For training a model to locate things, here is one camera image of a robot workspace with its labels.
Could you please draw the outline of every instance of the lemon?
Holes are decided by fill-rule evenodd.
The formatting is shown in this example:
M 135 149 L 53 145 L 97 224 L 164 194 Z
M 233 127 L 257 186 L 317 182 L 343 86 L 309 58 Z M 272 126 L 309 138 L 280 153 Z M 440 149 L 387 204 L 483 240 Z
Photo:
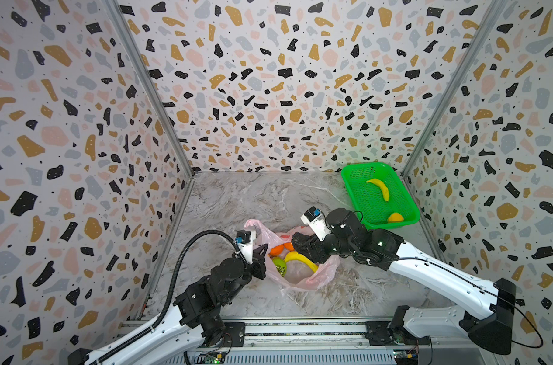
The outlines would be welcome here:
M 392 213 L 388 217 L 388 223 L 404 222 L 404 217 L 400 213 Z
M 278 273 L 284 276 L 286 274 L 286 262 L 283 259 L 278 257 L 272 258 L 272 262 L 275 264 L 276 270 L 278 271 Z

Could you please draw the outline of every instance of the table surface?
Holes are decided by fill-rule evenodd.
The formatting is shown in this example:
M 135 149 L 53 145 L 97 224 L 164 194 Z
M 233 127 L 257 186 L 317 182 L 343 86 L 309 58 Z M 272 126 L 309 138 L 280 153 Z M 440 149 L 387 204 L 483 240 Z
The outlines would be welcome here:
M 163 308 L 179 253 L 198 232 L 216 229 L 235 235 L 248 219 L 258 219 L 273 232 L 286 232 L 302 225 L 300 216 L 311 206 L 325 214 L 338 207 L 353 210 L 339 173 L 197 173 L 144 317 L 150 318 Z M 420 223 L 392 231 L 432 255 Z M 175 296 L 187 285 L 208 275 L 212 267 L 231 253 L 231 247 L 222 238 L 214 235 L 202 237 L 185 256 Z M 233 304 L 222 309 L 222 315 L 391 317 L 398 305 L 442 307 L 449 303 L 412 279 L 346 258 L 341 259 L 334 280 L 318 291 L 281 290 L 269 278 L 252 279 Z

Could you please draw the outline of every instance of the orange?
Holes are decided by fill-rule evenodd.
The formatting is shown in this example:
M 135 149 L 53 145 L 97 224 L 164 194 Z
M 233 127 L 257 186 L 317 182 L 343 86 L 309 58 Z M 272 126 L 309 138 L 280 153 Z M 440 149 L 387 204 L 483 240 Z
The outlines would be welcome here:
M 278 255 L 280 255 L 280 254 L 283 252 L 284 249 L 285 249 L 285 246 L 284 246 L 284 245 L 275 246 L 275 247 L 273 247 L 272 250 L 271 250 L 271 255 L 272 255 L 272 256 L 278 256 Z

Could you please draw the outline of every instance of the black motor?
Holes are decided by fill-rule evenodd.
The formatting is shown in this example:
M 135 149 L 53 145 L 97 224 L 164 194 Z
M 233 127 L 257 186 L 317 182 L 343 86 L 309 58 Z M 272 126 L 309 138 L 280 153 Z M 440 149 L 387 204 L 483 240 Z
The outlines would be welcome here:
M 255 249 L 251 265 L 236 257 L 223 260 L 209 275 L 189 285 L 175 298 L 173 305 L 179 307 L 183 317 L 180 323 L 191 328 L 201 325 L 206 346 L 217 343 L 226 328 L 220 317 L 222 306 L 231 304 L 252 277 L 265 278 L 267 250 L 266 244 Z
M 297 252 L 316 263 L 324 263 L 331 255 L 352 256 L 358 263 L 387 270 L 404 242 L 390 231 L 368 230 L 353 211 L 344 208 L 329 213 L 325 223 L 331 233 L 323 241 L 301 233 L 295 233 L 291 240 Z

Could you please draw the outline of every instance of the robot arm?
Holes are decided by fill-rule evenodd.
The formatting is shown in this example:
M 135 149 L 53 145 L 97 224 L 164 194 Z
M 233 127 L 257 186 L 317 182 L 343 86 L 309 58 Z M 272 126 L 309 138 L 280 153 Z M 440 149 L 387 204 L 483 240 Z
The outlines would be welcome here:
M 220 317 L 222 306 L 231 304 L 252 277 L 266 277 L 268 245 L 253 250 L 254 237 L 249 231 L 238 231 L 235 241 L 242 256 L 234 253 L 209 275 L 189 285 L 156 328 L 154 323 L 161 314 L 105 347 L 77 349 L 68 356 L 68 365 L 158 364 L 204 344 L 219 343 L 226 328 Z M 150 333 L 141 335 L 148 329 Z M 112 354 L 113 349 L 120 350 Z
M 295 250 L 313 262 L 330 255 L 351 256 L 356 262 L 404 275 L 457 303 L 454 307 L 420 309 L 398 307 L 394 337 L 468 337 L 476 345 L 498 354 L 509 354 L 516 287 L 465 273 L 434 259 L 410 242 L 387 230 L 368 230 L 357 216 L 337 208 L 325 219 L 315 207 L 301 220 L 316 233 L 295 234 Z

